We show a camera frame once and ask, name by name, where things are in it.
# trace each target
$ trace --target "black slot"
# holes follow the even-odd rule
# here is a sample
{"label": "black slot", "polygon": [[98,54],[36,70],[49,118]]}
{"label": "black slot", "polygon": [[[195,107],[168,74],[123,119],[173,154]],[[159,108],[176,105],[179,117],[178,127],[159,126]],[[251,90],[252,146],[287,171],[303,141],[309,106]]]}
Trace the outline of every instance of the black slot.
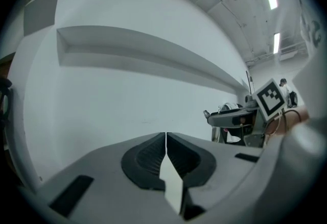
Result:
{"label": "black slot", "polygon": [[239,159],[250,161],[250,162],[257,162],[259,159],[258,156],[248,155],[248,154],[244,154],[244,153],[236,154],[235,158],[239,158]]}
{"label": "black slot", "polygon": [[78,176],[49,207],[64,217],[68,217],[78,201],[93,182],[89,176]]}

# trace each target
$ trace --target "white ceiling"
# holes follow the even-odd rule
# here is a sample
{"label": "white ceiling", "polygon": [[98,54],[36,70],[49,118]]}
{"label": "white ceiling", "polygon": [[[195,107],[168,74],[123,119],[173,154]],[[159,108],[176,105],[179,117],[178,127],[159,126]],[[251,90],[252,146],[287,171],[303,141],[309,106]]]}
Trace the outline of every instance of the white ceiling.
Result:
{"label": "white ceiling", "polygon": [[211,16],[230,37],[248,65],[269,57],[274,33],[281,33],[281,48],[303,48],[299,32],[298,0],[277,0],[271,10],[268,0],[190,0]]}

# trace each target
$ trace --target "white wall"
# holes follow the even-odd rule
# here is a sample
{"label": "white wall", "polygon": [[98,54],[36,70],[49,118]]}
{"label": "white wall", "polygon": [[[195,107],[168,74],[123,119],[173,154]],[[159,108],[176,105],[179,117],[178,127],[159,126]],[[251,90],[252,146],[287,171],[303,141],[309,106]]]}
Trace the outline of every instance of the white wall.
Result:
{"label": "white wall", "polygon": [[[187,0],[58,0],[55,25],[19,45],[18,56],[25,51],[33,62],[21,69],[24,60],[17,59],[11,71],[13,87],[22,88],[21,134],[43,181],[95,148],[143,134],[176,131],[210,140],[202,111],[237,101],[233,91],[99,65],[116,58],[127,67],[171,69],[128,56],[91,52],[87,65],[59,65],[57,29],[70,26],[111,26],[156,36],[210,61],[240,87],[247,83],[247,67],[228,37]],[[19,76],[28,78],[22,83]]]}
{"label": "white wall", "polygon": [[61,23],[82,25],[125,28],[162,38],[211,61],[240,87],[247,84],[247,67],[230,39],[188,0],[88,0]]}
{"label": "white wall", "polygon": [[285,78],[287,84],[291,86],[297,94],[298,105],[303,105],[304,102],[302,97],[294,86],[292,80],[307,64],[308,60],[308,56],[296,55],[293,58],[279,61],[277,56],[275,56],[273,60],[257,64],[250,68],[250,75],[252,76],[255,90],[258,90],[271,78],[274,78],[278,84],[280,83],[281,78]]}
{"label": "white wall", "polygon": [[[90,63],[110,59],[149,69],[160,66],[101,54]],[[101,67],[63,67],[58,81],[55,135],[63,166],[96,148],[155,132],[211,140],[212,128],[203,110],[213,112],[224,102],[237,100],[235,94],[216,89]]]}
{"label": "white wall", "polygon": [[[29,73],[36,53],[51,28],[42,29],[36,33],[25,36],[20,42],[12,61],[8,79],[12,82],[13,102],[10,122],[6,127],[6,137],[15,168],[20,174],[23,183],[35,190],[40,185],[39,169],[36,170],[32,160],[33,150],[27,142],[31,136],[26,134],[24,104],[26,102],[25,90],[28,85]],[[40,149],[36,140],[34,146]]]}

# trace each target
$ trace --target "person's hand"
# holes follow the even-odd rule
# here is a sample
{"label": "person's hand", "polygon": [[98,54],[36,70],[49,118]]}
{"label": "person's hand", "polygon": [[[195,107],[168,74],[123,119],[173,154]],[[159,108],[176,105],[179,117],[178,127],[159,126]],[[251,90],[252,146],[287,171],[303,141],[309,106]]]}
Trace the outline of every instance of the person's hand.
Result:
{"label": "person's hand", "polygon": [[[301,120],[296,112],[292,112],[291,110],[297,111],[298,114],[301,117]],[[309,119],[309,114],[305,106],[297,107],[297,108],[291,108],[285,110],[285,112],[290,111],[285,114],[285,119],[287,123],[287,129],[285,126],[285,120],[283,118],[283,115],[281,117],[281,122],[278,126],[279,119],[274,120],[266,129],[266,134],[273,134],[275,132],[276,135],[283,135],[286,134],[286,132],[290,129],[292,129],[295,125],[297,125],[300,122],[304,122],[307,119]]]}

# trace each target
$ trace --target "cable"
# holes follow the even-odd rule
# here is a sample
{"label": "cable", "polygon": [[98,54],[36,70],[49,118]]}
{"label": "cable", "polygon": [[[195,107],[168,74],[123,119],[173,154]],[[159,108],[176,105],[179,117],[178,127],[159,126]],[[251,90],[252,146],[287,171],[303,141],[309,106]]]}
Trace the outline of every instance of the cable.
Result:
{"label": "cable", "polygon": [[284,127],[285,127],[285,134],[287,133],[288,131],[288,127],[287,127],[287,120],[286,120],[286,116],[285,116],[285,110],[282,109],[282,112],[283,112],[283,118],[284,118]]}
{"label": "cable", "polygon": [[[280,116],[281,113],[279,112],[278,114],[279,114],[279,118],[278,118],[278,125],[277,125],[277,127],[276,127],[276,130],[275,130],[273,133],[271,133],[271,134],[267,133],[268,135],[274,135],[274,134],[276,133],[276,131],[278,130],[279,125],[281,124],[281,116]],[[274,120],[272,120],[271,122],[268,123],[266,129],[267,129],[267,128],[269,127],[269,125],[271,125],[274,121],[276,121],[276,118],[275,118]]]}
{"label": "cable", "polygon": [[302,122],[302,120],[301,120],[301,115],[299,114],[299,112],[297,112],[297,111],[295,111],[295,110],[287,110],[284,114],[286,114],[286,113],[288,113],[288,112],[295,112],[295,113],[297,114],[297,116],[298,116],[299,121]]}
{"label": "cable", "polygon": [[252,95],[251,91],[251,84],[250,84],[250,78],[249,78],[249,73],[246,71],[246,76],[247,76],[247,81],[249,82],[249,87],[250,87],[250,95]]}
{"label": "cable", "polygon": [[253,92],[255,92],[254,82],[253,82],[253,80],[252,80],[252,76],[250,76],[250,78],[251,78],[251,82],[252,82],[252,86],[253,86]]}

